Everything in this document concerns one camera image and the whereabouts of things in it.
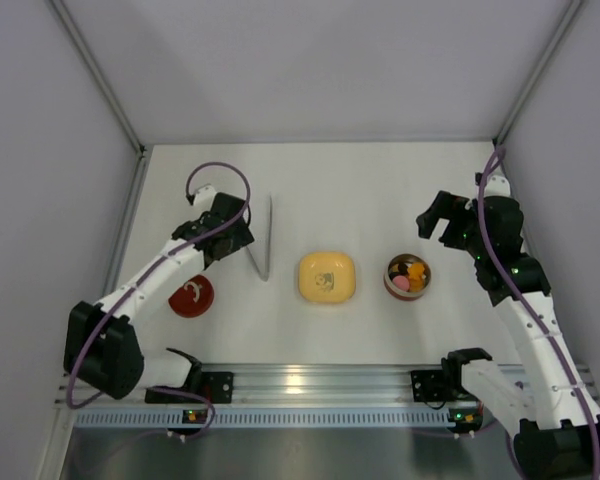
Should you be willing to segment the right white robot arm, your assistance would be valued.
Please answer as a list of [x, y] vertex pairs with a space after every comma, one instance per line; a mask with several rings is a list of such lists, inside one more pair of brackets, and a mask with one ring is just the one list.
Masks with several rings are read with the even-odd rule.
[[600, 477], [600, 406], [579, 374], [538, 260], [523, 250], [524, 215], [508, 181], [482, 174], [473, 199], [441, 190], [416, 219], [428, 239], [468, 253], [476, 279], [505, 325], [528, 386], [509, 380], [482, 348], [455, 350], [441, 360], [453, 398], [480, 401], [504, 428], [527, 479]]

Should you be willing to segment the right aluminium frame post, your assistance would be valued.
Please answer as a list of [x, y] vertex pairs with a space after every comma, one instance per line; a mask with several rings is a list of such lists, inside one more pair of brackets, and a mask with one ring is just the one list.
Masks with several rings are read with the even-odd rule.
[[562, 45], [588, 4], [589, 2], [584, 0], [566, 2], [566, 6], [562, 9], [555, 25], [551, 28], [549, 36], [515, 95], [501, 126], [492, 138], [494, 147], [503, 145], [514, 130], [526, 107], [531, 102], [535, 91], [559, 54]]

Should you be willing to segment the aluminium mounting rail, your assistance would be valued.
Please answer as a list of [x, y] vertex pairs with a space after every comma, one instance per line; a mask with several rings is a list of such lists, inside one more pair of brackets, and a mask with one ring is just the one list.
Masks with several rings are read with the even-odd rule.
[[433, 365], [207, 364], [212, 380], [225, 376], [232, 406], [406, 406], [413, 402], [411, 372]]

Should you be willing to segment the orange fish cookie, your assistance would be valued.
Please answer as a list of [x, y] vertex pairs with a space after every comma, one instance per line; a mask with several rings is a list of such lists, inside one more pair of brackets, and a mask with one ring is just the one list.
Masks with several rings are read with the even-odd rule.
[[409, 280], [409, 291], [417, 293], [426, 286], [426, 268], [421, 262], [415, 262], [408, 266], [407, 277]]

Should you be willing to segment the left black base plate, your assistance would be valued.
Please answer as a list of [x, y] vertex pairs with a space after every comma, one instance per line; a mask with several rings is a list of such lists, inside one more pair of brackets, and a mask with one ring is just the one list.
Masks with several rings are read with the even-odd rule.
[[190, 394], [203, 397], [213, 404], [230, 404], [234, 387], [234, 373], [230, 371], [197, 370], [182, 387], [156, 386], [149, 388], [144, 397], [146, 404], [191, 403]]

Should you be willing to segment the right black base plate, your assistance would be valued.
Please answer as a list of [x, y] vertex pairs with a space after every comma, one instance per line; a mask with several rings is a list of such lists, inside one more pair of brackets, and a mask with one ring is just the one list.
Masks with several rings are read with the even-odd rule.
[[449, 400], [448, 383], [442, 369], [411, 370], [410, 379], [414, 401], [441, 404]]

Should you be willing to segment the round metal lunch box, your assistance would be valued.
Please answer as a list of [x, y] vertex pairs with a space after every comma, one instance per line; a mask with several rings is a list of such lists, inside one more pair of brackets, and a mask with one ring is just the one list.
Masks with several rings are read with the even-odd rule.
[[[426, 286], [422, 291], [417, 293], [411, 293], [409, 291], [409, 280], [407, 277], [408, 273], [405, 275], [401, 275], [397, 272], [390, 271], [391, 265], [396, 261], [407, 261], [410, 263], [410, 265], [415, 262], [421, 262], [425, 265]], [[421, 298], [429, 288], [431, 284], [431, 279], [432, 272], [429, 265], [422, 258], [409, 253], [403, 253], [393, 257], [388, 262], [383, 272], [383, 283], [386, 290], [389, 292], [390, 295], [402, 301], [415, 301]]]

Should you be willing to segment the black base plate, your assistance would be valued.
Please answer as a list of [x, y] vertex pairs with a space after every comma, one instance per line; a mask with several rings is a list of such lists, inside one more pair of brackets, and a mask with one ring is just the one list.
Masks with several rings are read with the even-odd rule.
[[234, 373], [230, 371], [197, 370], [182, 387], [156, 386], [149, 388], [144, 397], [146, 404], [191, 403], [190, 394], [203, 397], [213, 404], [230, 404], [234, 387]]
[[442, 369], [411, 370], [410, 379], [414, 401], [441, 404], [449, 400], [448, 383]]

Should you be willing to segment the red round lid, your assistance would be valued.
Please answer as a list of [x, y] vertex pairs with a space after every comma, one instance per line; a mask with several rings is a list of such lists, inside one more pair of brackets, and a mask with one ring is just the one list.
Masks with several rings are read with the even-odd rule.
[[212, 283], [203, 275], [185, 282], [169, 299], [171, 310], [182, 318], [196, 318], [205, 314], [215, 299]]

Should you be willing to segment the aluminium frame post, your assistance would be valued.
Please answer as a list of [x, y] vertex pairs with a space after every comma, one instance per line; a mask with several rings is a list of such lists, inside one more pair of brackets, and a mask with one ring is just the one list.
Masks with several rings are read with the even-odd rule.
[[562, 9], [555, 25], [551, 28], [549, 36], [515, 95], [501, 126], [492, 138], [494, 147], [503, 145], [514, 130], [526, 107], [531, 102], [535, 91], [559, 54], [562, 45], [588, 4], [589, 2], [584, 0], [566, 2], [566, 6]]
[[101, 94], [110, 113], [113, 115], [117, 125], [122, 130], [127, 142], [137, 157], [142, 157], [146, 151], [145, 145], [140, 140], [132, 126], [121, 102], [114, 92], [110, 82], [97, 61], [90, 45], [71, 14], [64, 1], [49, 0], [45, 4], [58, 21], [64, 31], [69, 43], [78, 55], [81, 63], [88, 72], [96, 89]]

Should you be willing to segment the yellow food container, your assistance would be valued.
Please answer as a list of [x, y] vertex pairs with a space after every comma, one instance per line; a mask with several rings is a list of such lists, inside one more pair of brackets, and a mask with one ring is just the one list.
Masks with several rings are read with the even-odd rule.
[[312, 252], [298, 264], [300, 295], [315, 304], [340, 304], [356, 291], [356, 270], [352, 258], [336, 251]]

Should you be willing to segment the metal tongs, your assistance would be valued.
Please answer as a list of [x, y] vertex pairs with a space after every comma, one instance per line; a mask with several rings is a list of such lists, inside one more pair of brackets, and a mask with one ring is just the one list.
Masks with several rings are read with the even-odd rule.
[[250, 265], [262, 282], [267, 282], [271, 274], [272, 233], [273, 233], [273, 196], [267, 194], [264, 200], [263, 229], [253, 234], [254, 242], [246, 247]]

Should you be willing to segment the left aluminium frame post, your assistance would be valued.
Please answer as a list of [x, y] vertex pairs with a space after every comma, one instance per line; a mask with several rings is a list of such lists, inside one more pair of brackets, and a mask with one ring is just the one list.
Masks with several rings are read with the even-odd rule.
[[146, 151], [145, 145], [140, 140], [132, 126], [121, 102], [114, 92], [110, 82], [97, 61], [90, 45], [71, 14], [64, 1], [49, 0], [45, 4], [58, 21], [64, 31], [69, 43], [78, 55], [81, 63], [88, 72], [96, 89], [101, 94], [110, 113], [113, 115], [117, 125], [122, 130], [127, 142], [137, 157], [142, 157]]

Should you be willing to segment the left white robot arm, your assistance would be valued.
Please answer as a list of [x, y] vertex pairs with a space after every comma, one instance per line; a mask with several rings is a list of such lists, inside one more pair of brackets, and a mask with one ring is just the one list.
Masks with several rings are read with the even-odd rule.
[[178, 226], [161, 251], [129, 281], [95, 303], [81, 301], [68, 320], [63, 368], [115, 400], [134, 390], [195, 393], [201, 364], [174, 347], [151, 347], [147, 324], [191, 278], [254, 241], [245, 200], [205, 186], [192, 195], [204, 209]]

